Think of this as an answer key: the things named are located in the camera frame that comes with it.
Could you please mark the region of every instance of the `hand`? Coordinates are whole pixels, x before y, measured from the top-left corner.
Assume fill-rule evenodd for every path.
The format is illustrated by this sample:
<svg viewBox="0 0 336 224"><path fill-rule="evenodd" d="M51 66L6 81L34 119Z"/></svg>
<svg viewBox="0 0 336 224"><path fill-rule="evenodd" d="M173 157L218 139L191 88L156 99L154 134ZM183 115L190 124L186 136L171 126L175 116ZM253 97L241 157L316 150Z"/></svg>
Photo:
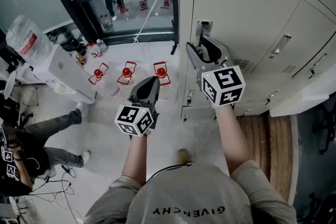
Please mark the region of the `hand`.
<svg viewBox="0 0 336 224"><path fill-rule="evenodd" d="M16 139L16 135L14 134L14 132L11 132L11 133L8 135L7 142L10 141L10 140L15 140L15 141L17 141L17 139ZM18 144L17 144L17 143L7 144L7 146L8 146L8 148L17 148L17 147L18 147Z"/></svg>

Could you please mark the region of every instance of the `locker vent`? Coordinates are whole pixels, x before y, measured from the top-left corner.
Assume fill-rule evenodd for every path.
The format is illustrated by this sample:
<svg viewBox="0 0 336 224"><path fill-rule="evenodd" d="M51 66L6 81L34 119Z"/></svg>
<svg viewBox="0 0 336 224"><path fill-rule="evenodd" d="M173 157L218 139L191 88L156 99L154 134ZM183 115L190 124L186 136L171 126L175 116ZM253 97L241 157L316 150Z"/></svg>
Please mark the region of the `locker vent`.
<svg viewBox="0 0 336 224"><path fill-rule="evenodd" d="M296 69L295 66L286 66L286 68L283 70L283 73L292 73L294 69Z"/></svg>
<svg viewBox="0 0 336 224"><path fill-rule="evenodd" d="M248 65L250 61L247 60L240 60L240 59L236 59L233 60L233 65L234 66L239 66L241 70L245 69Z"/></svg>

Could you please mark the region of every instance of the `person sitting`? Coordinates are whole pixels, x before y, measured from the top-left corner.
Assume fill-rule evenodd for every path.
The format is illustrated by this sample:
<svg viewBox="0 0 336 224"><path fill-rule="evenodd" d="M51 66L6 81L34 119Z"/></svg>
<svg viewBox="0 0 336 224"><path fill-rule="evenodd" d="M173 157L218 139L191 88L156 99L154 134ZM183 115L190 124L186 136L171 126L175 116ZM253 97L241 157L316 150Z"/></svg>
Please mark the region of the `person sitting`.
<svg viewBox="0 0 336 224"><path fill-rule="evenodd" d="M58 118L30 124L23 129L3 126L7 147L13 152L13 162L0 159L0 193L4 196L23 196L33 190L34 178L44 175L58 164L66 167L83 167L89 160L90 151L76 155L60 148L45 147L54 134L82 122L83 103ZM16 166L19 181L7 176L7 164Z"/></svg>

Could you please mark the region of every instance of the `wooden floor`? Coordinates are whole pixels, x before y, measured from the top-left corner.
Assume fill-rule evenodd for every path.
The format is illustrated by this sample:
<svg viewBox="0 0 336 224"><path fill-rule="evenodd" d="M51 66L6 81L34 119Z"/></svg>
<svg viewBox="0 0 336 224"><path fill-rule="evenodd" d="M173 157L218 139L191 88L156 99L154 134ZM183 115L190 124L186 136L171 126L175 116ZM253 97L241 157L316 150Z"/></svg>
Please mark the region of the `wooden floor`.
<svg viewBox="0 0 336 224"><path fill-rule="evenodd" d="M287 201L292 174L292 135L288 116L269 115L237 118L246 135L254 160Z"/></svg>

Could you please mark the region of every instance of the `sneaker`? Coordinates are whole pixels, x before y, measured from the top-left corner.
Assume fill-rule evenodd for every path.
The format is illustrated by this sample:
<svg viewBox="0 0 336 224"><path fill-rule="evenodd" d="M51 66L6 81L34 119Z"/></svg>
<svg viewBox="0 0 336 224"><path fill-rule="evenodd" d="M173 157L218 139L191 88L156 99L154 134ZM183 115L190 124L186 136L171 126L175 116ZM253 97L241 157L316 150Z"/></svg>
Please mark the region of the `sneaker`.
<svg viewBox="0 0 336 224"><path fill-rule="evenodd" d="M87 163L91 157L91 152L90 151L84 151L81 154L81 157L83 158L83 166L85 165L85 163Z"/></svg>
<svg viewBox="0 0 336 224"><path fill-rule="evenodd" d="M79 109L81 117L82 118L86 118L88 116L89 113L89 105L88 104L84 104L83 102L79 102L76 105L76 109Z"/></svg>
<svg viewBox="0 0 336 224"><path fill-rule="evenodd" d="M182 148L177 152L177 164L192 163L192 157L189 150Z"/></svg>

